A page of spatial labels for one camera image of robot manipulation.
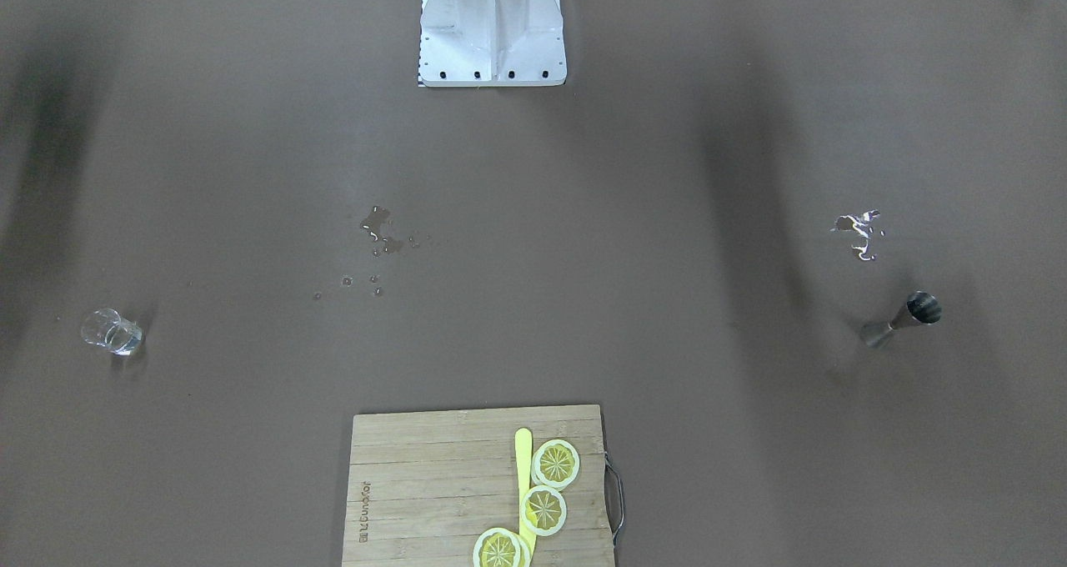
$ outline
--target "metal handle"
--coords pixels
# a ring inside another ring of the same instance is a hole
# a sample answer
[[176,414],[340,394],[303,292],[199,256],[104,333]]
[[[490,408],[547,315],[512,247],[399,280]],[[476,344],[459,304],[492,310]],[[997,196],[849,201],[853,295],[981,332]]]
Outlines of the metal handle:
[[605,479],[607,479],[607,473],[611,473],[615,477],[616,490],[619,494],[619,524],[611,530],[611,546],[618,547],[619,545],[619,534],[622,533],[622,526],[626,522],[626,494],[622,491],[622,476],[616,471],[615,466],[611,464],[611,457],[608,456],[607,451],[604,451],[604,474]]

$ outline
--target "gray surface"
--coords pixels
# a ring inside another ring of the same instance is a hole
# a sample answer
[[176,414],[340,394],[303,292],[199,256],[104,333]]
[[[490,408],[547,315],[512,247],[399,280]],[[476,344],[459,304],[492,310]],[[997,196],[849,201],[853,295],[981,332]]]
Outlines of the gray surface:
[[562,4],[442,92],[418,0],[0,0],[0,564],[334,566],[354,413],[587,401],[623,566],[1067,563],[1067,2]]

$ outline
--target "metal jigger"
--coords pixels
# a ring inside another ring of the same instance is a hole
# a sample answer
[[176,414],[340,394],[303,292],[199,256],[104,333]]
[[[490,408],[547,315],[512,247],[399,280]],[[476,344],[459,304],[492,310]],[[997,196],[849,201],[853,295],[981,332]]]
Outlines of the metal jigger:
[[880,348],[896,330],[914,326],[930,326],[941,320],[941,303],[934,295],[913,292],[891,321],[867,324],[860,330],[860,337],[871,348]]

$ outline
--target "wooden cutting board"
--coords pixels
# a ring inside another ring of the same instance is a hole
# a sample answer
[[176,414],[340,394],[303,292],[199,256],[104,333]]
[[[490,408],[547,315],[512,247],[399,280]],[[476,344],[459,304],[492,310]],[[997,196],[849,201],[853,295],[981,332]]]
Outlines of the wooden cutting board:
[[582,458],[563,529],[538,537],[531,565],[615,567],[596,405],[356,415],[343,566],[469,567],[484,530],[517,532],[519,427],[534,451],[563,438]]

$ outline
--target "yellow knife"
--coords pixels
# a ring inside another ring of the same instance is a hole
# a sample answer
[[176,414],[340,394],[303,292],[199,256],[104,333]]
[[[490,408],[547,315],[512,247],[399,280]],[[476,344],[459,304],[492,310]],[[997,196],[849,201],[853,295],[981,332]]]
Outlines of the yellow knife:
[[530,461],[534,460],[534,435],[526,427],[515,430],[515,469],[519,471],[519,537],[530,547],[530,560],[534,558],[534,546],[537,534],[523,523],[523,497],[530,489]]

